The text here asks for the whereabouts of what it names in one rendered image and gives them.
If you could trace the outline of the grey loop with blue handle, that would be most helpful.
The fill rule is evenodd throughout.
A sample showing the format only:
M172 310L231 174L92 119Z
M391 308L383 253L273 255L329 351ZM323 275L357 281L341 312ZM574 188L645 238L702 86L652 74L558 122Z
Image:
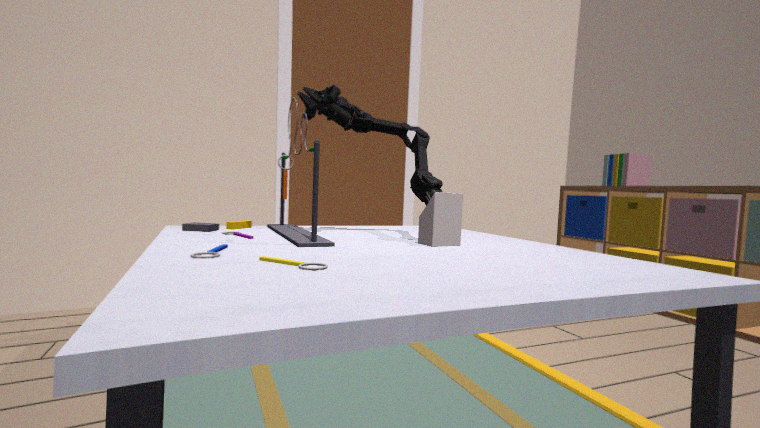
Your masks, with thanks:
M191 257L196 258L196 259L206 259L206 258L211 258L211 257L217 257L220 255L218 251L221 251L227 247L228 247L228 244L222 244L220 246L217 246L205 252L195 252L194 254L191 255ZM214 255L199 255L198 256L198 254L214 254Z

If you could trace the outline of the yellow rectangular block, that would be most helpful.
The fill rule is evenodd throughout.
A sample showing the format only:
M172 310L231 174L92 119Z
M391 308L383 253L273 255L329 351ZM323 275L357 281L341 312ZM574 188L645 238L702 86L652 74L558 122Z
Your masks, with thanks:
M242 229L242 228L251 228L252 221L232 221L227 222L227 229Z

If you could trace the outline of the grey loop with yellow handle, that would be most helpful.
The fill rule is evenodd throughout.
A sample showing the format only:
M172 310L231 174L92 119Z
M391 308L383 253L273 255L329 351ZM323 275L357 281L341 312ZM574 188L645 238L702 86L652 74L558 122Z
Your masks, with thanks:
M262 261L268 261L268 262L275 262L275 263L281 263L281 264L288 264L288 265L294 265L298 266L301 269L305 270L323 270L328 267L325 263L318 263L318 262L300 262L300 261L294 261L294 260L287 260L287 259L281 259L281 258L274 258L274 257L267 257L267 256L260 256L259 260ZM321 265L323 267L305 267L305 265Z

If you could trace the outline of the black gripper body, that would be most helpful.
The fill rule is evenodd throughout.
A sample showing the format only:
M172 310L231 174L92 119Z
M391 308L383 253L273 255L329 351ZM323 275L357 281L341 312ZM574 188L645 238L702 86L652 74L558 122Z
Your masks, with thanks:
M332 85L330 88L331 93L328 94L326 92L324 101L321 104L318 104L316 101L314 102L313 109L308 112L308 109L306 107L306 113L308 121L313 119L316 116L316 111L318 111L318 115L324 115L327 117L327 120L334 121L338 118L341 112L341 108L339 107L340 103L334 103L339 94L339 89L336 85Z

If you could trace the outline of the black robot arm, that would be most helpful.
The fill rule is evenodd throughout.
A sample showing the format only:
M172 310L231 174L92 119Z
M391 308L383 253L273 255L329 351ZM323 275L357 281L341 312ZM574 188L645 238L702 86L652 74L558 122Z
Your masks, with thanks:
M402 138L405 145L415 154L415 172L410 180L410 188L412 188L412 192L422 202L427 205L435 192L443 193L442 189L440 189L443 186L442 181L428 172L426 149L430 137L425 131L419 127L411 127L406 123L396 123L373 118L357 106L352 105L351 107L351 103L348 103L348 100L343 96L339 96L334 103L340 103L339 107L341 108L340 115L334 122L342 126L344 131L350 129L358 133L375 131L397 135ZM354 112L356 113L354 114ZM408 130L416 132L412 143L406 135Z

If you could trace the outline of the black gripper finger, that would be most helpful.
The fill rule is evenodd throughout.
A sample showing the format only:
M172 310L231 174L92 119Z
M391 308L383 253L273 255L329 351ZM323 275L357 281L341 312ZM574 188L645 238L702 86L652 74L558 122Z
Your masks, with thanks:
M302 102L304 102L304 104L306 105L306 107L308 109L308 112L310 112L313 109L313 105L314 105L315 100L312 99L310 96L303 94L302 92L298 91L297 94L300 97L300 99L302 100Z
M321 104L324 101L327 89L319 91L319 90L303 87L303 91L306 94L308 94L312 99L314 99L318 104Z

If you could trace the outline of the grey loop with purple handle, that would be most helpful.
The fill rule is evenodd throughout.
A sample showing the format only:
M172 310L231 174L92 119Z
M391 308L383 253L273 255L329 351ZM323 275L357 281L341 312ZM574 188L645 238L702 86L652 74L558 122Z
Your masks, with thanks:
M242 233L241 233L241 232L239 232L239 231L224 231L224 232L222 232L222 233L223 233L223 234L232 234L232 235L234 234L234 235L236 235L236 236L240 236L240 237L244 237L244 238L248 238L248 239L253 239L253 236L251 236L251 235L246 235L246 234L242 234Z

